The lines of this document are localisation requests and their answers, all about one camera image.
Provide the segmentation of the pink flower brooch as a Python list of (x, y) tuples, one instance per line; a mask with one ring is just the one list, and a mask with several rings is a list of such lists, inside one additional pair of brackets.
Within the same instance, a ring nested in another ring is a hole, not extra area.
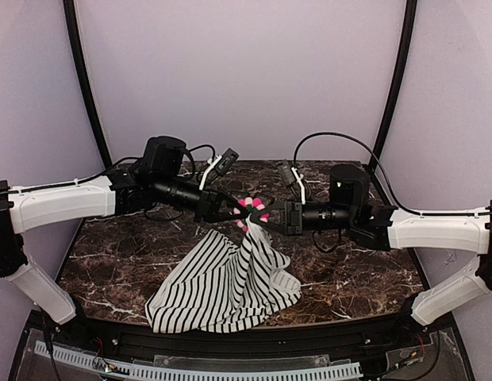
[[(243, 206), (250, 214), (256, 211), (264, 210), (267, 205), (263, 199), (259, 196), (240, 196), (238, 198), (238, 203)], [(246, 218), (235, 219), (236, 226), (243, 232), (248, 231), (248, 223)]]

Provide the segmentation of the black white striped garment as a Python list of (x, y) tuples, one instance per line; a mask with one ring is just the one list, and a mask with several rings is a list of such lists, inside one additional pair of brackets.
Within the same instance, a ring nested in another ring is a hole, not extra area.
[(186, 254), (144, 306), (154, 333), (235, 333), (299, 301), (290, 258), (272, 248), (265, 229), (247, 227), (240, 244), (211, 229)]

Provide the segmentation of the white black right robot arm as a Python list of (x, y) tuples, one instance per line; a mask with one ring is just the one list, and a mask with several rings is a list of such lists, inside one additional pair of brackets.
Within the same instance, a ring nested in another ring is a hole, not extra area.
[(492, 200), (462, 211), (407, 211), (369, 203), (370, 178), (352, 164), (330, 170), (329, 200), (276, 202), (250, 215), (270, 231), (297, 236), (305, 231), (346, 231), (357, 245), (379, 251), (442, 248), (475, 257), (444, 281), (408, 298), (400, 323), (427, 326), (463, 304), (492, 293)]

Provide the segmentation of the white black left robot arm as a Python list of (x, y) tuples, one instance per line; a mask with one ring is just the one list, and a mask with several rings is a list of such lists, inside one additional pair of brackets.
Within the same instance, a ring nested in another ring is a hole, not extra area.
[(126, 169), (112, 167), (88, 179), (34, 187), (0, 181), (0, 278), (15, 284), (58, 325), (78, 316), (71, 296), (25, 253), (23, 233), (44, 225), (86, 217), (112, 217), (149, 210), (157, 204), (189, 210), (194, 221), (219, 223), (246, 218), (235, 198), (179, 175), (186, 144), (152, 137), (144, 154)]

